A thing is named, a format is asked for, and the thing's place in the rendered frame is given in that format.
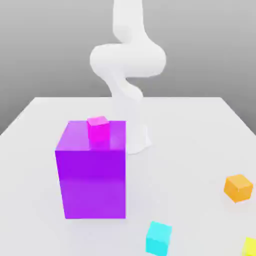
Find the small magenta cube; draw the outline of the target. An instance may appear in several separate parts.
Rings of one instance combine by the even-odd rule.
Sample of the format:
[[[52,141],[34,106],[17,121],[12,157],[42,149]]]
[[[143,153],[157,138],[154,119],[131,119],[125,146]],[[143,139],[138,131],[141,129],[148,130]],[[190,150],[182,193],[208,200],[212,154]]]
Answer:
[[[92,149],[110,145],[110,122],[105,116],[89,117],[86,120],[89,145]]]

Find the small cyan cube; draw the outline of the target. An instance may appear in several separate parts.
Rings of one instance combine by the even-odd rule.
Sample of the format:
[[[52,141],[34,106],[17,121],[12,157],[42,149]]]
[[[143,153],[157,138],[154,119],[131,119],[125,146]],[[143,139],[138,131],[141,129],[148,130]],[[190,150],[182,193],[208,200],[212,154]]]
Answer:
[[[172,226],[152,221],[146,234],[145,251],[156,256],[167,256]]]

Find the small yellow cube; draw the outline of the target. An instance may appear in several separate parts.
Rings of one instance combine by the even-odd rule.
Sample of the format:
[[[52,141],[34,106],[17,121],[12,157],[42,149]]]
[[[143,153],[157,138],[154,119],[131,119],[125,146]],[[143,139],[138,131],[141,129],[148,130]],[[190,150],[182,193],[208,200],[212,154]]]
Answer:
[[[246,237],[241,256],[256,256],[256,239]]]

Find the large purple box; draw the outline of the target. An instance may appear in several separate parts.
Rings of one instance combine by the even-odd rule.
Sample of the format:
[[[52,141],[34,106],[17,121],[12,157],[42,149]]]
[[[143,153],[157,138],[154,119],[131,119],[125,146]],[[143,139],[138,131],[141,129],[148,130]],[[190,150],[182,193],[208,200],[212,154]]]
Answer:
[[[66,219],[126,217],[126,123],[111,120],[110,140],[91,143],[85,120],[70,121],[55,149]]]

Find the small orange cube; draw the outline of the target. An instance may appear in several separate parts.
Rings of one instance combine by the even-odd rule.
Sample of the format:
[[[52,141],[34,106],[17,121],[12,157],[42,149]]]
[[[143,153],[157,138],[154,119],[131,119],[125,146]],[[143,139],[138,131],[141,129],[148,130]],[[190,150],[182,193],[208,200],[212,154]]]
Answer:
[[[253,184],[242,174],[228,176],[225,180],[224,192],[238,203],[251,198]]]

